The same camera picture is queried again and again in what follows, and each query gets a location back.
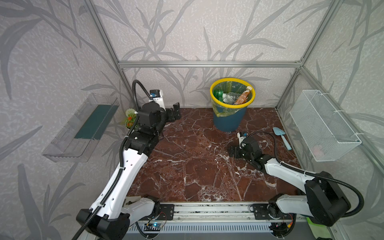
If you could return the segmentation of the brown Nescafe coffee bottle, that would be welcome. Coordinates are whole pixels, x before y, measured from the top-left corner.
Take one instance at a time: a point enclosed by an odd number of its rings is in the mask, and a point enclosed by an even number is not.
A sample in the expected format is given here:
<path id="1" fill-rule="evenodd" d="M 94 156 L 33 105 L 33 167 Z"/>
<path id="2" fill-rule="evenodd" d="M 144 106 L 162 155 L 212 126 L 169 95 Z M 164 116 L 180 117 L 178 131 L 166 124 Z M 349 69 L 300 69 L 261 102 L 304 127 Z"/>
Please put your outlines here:
<path id="1" fill-rule="evenodd" d="M 251 86 L 247 86 L 246 90 L 237 98 L 234 105 L 242 105 L 247 102 L 248 96 L 252 91 Z"/>

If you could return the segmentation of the clear unlabelled plastic bottle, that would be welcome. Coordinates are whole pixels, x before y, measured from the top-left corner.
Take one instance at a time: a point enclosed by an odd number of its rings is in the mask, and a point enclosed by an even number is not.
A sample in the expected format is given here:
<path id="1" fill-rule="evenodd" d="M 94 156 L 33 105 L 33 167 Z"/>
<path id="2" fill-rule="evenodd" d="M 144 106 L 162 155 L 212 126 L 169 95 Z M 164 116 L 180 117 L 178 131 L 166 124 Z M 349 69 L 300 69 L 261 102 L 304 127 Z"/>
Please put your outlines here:
<path id="1" fill-rule="evenodd" d="M 234 105 L 237 98 L 241 95 L 241 94 L 234 93 L 234 92 L 229 92 L 229 93 L 225 93 L 225 94 L 226 95 L 224 97 L 224 103 L 228 104 L 228 105 Z"/>

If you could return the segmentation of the crushed green plastic bottle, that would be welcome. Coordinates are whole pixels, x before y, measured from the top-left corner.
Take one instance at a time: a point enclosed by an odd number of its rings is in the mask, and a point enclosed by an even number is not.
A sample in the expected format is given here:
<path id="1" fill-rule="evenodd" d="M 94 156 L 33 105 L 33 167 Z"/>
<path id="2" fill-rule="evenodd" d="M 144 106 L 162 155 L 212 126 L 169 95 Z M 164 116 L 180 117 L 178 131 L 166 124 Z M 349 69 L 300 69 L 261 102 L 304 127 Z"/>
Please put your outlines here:
<path id="1" fill-rule="evenodd" d="M 214 95 L 214 97 L 218 100 L 218 101 L 220 101 L 220 102 L 224 102 L 224 97 L 225 97 L 225 93 L 224 93 L 224 91 L 223 90 L 213 90 L 213 95 Z"/>

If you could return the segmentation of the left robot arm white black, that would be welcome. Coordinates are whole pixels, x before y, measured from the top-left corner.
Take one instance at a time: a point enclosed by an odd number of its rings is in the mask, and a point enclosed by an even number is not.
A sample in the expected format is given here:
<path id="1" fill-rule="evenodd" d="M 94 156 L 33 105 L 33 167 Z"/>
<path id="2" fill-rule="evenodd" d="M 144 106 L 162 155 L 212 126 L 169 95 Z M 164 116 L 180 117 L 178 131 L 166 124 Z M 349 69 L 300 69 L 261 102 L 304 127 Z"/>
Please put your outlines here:
<path id="1" fill-rule="evenodd" d="M 106 187 L 89 209 L 76 217 L 81 225 L 73 236 L 84 231 L 102 240 L 121 240 L 132 224 L 147 216 L 159 214 L 160 203 L 154 197 L 143 197 L 124 207 L 124 202 L 137 174 L 159 142 L 166 123 L 181 118 L 180 104 L 164 109 L 156 102 L 144 104 L 119 149 L 120 163 Z"/>

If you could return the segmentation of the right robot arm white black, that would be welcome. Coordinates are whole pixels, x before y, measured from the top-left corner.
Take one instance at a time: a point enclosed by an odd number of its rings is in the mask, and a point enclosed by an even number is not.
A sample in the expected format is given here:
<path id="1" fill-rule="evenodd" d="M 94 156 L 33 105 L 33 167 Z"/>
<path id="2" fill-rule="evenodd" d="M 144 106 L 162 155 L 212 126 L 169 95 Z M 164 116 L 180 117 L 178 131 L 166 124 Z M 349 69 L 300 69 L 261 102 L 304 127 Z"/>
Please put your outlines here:
<path id="1" fill-rule="evenodd" d="M 244 140 L 227 147 L 231 158 L 241 159 L 256 170 L 279 178 L 299 189 L 302 194 L 278 194 L 270 200 L 275 212 L 293 213 L 309 217 L 315 223 L 333 226 L 351 208 L 351 203 L 328 173 L 306 172 L 276 158 L 263 154 L 255 140 Z"/>

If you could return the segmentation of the blue bin with yellow rim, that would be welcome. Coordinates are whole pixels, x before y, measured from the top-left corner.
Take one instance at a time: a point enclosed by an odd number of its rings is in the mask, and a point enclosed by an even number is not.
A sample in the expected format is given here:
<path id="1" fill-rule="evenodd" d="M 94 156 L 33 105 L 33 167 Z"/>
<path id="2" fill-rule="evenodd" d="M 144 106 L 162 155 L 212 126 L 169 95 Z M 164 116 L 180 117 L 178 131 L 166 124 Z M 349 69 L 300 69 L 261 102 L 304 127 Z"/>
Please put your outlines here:
<path id="1" fill-rule="evenodd" d="M 251 84 L 236 78 L 215 81 L 210 87 L 214 125 L 222 132 L 235 131 L 256 93 Z"/>

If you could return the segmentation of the yellow-green plastic bin liner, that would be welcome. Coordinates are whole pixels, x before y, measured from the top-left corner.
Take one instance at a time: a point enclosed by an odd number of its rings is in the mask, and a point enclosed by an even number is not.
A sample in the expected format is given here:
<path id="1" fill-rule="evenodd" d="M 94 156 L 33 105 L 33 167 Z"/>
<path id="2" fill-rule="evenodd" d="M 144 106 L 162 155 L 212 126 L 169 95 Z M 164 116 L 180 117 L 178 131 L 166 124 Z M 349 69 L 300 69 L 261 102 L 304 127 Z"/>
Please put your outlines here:
<path id="1" fill-rule="evenodd" d="M 245 110 L 255 99 L 255 90 L 252 89 L 251 93 L 248 96 L 247 102 L 242 105 L 228 105 L 218 101 L 214 95 L 213 90 L 223 90 L 224 93 L 234 92 L 242 94 L 247 86 L 251 86 L 249 83 L 234 78 L 224 78 L 214 82 L 210 88 L 210 94 L 212 98 L 213 110 L 218 118 L 229 117 L 236 114 L 239 111 Z"/>

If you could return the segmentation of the white pot with artificial plant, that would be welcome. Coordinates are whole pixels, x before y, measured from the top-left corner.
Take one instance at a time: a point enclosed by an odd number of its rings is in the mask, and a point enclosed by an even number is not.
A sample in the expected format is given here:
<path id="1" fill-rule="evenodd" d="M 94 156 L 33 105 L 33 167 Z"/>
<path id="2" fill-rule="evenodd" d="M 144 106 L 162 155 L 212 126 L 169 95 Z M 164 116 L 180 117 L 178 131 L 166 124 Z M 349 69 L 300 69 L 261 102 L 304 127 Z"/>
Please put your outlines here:
<path id="1" fill-rule="evenodd" d="M 124 126 L 127 129 L 130 129 L 134 125 L 134 122 L 135 122 L 136 117 L 137 117 L 137 112 L 134 109 L 127 109 L 125 114 L 126 114 L 126 119 L 124 121 Z"/>

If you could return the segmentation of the light blue garden trowel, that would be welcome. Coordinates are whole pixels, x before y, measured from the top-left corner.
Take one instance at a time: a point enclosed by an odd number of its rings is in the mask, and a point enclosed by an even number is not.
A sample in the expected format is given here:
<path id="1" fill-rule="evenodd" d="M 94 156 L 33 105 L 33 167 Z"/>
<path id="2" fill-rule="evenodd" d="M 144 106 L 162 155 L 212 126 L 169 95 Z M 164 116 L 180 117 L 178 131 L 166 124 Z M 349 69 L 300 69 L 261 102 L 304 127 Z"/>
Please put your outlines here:
<path id="1" fill-rule="evenodd" d="M 291 147 L 291 145 L 289 144 L 288 140 L 287 140 L 286 137 L 285 137 L 285 134 L 286 134 L 286 133 L 285 133 L 282 129 L 277 128 L 277 127 L 273 127 L 273 131 L 274 131 L 274 134 L 275 134 L 276 136 L 280 136 L 280 137 L 282 138 L 283 143 L 284 143 L 286 149 L 287 149 L 288 151 L 291 151 L 291 150 L 292 150 L 292 147 Z"/>

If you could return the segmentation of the black green work glove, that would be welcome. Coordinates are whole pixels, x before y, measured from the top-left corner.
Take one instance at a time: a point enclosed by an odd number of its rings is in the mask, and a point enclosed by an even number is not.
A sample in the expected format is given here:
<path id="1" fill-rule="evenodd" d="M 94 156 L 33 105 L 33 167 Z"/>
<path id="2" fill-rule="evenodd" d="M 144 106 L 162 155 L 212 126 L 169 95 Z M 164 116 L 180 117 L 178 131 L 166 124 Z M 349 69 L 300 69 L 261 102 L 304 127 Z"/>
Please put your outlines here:
<path id="1" fill-rule="evenodd" d="M 310 218 L 307 218 L 307 222 L 316 240 L 332 240 L 332 236 L 328 230 L 328 227 L 315 224 L 311 221 Z"/>

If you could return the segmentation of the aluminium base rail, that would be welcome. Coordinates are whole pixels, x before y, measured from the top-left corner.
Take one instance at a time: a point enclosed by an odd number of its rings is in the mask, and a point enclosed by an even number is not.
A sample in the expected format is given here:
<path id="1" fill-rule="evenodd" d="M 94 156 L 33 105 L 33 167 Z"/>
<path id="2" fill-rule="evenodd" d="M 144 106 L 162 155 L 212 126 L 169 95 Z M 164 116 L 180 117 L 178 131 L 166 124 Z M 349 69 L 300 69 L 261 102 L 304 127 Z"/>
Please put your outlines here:
<path id="1" fill-rule="evenodd" d="M 168 223 L 291 223 L 292 214 L 272 218 L 268 202 L 162 202 L 152 221 Z"/>

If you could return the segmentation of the clear acrylic wall shelf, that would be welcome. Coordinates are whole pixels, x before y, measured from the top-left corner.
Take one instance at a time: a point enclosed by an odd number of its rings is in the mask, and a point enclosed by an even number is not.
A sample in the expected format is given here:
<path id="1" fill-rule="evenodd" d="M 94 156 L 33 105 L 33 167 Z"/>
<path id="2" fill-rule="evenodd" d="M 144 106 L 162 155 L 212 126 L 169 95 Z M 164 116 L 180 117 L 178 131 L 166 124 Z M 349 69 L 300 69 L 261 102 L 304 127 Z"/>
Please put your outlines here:
<path id="1" fill-rule="evenodd" d="M 119 106 L 117 97 L 89 94 L 42 155 L 55 163 L 86 163 Z"/>

